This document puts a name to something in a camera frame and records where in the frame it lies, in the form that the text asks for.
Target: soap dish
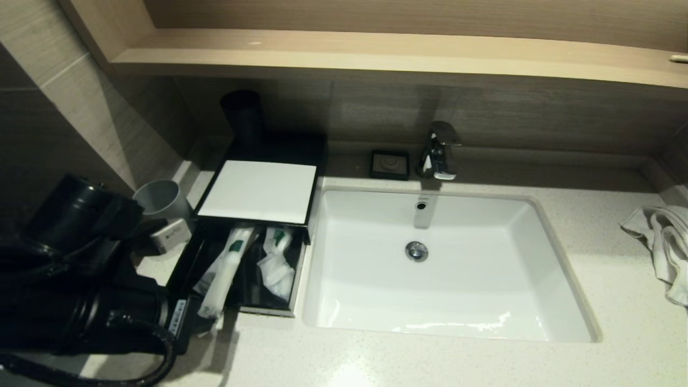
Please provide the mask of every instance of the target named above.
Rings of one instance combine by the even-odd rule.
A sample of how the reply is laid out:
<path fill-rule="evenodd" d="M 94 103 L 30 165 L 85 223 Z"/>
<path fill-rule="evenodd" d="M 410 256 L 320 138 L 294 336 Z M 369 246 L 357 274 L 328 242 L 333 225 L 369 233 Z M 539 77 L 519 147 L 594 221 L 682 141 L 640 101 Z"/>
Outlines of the soap dish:
<path fill-rule="evenodd" d="M 375 179 L 408 180 L 408 152 L 374 150 L 370 162 L 370 177 Z"/>

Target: white quartz countertop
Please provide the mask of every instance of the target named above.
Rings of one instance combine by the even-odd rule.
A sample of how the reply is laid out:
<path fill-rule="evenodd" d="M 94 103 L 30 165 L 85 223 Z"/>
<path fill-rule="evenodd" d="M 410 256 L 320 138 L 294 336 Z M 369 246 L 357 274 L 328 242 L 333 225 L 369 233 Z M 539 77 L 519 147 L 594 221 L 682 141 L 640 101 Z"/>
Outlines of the white quartz countertop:
<path fill-rule="evenodd" d="M 342 160 L 324 188 L 395 191 L 417 181 L 357 178 L 367 167 Z M 192 204 L 210 179 L 202 172 Z M 443 192 L 529 196 L 544 210 L 599 342 L 525 342 L 312 328 L 302 319 L 309 248 L 296 318 L 240 313 L 233 331 L 194 338 L 163 386 L 657 386 L 687 385 L 687 314 L 664 297 L 649 251 L 619 228 L 633 209 L 663 205 L 634 171 L 464 163 Z M 139 273 L 164 283 L 181 249 L 146 259 Z M 89 358 L 82 375 L 141 376 L 155 356 Z"/>

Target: small white box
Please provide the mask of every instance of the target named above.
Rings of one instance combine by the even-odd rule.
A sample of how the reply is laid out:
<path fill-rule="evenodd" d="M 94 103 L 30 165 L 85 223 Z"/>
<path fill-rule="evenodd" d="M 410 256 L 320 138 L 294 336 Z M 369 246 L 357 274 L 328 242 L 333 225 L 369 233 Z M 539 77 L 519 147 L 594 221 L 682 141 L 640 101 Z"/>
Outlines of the small white box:
<path fill-rule="evenodd" d="M 199 216 L 305 224 L 314 165 L 227 160 Z"/>

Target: white sink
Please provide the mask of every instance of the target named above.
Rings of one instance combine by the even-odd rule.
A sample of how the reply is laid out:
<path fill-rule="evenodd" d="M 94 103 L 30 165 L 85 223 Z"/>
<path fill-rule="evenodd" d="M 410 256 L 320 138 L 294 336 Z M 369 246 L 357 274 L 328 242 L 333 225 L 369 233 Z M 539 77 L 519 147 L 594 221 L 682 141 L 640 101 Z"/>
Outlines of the white sink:
<path fill-rule="evenodd" d="M 527 200 L 326 191 L 304 320 L 310 326 L 558 342 L 596 336 L 562 255 Z M 431 211 L 432 205 L 423 211 Z M 428 258 L 405 253 L 418 241 Z"/>

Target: faucet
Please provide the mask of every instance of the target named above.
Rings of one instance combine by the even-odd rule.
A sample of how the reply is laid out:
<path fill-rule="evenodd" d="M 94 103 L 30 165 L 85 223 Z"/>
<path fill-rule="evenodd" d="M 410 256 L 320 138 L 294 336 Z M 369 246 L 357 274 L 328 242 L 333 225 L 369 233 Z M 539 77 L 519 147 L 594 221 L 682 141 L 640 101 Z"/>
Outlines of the faucet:
<path fill-rule="evenodd" d="M 461 138 L 454 127 L 444 121 L 434 121 L 425 137 L 425 146 L 416 165 L 416 173 L 421 178 L 454 180 L 456 165 L 452 147 L 461 145 Z"/>

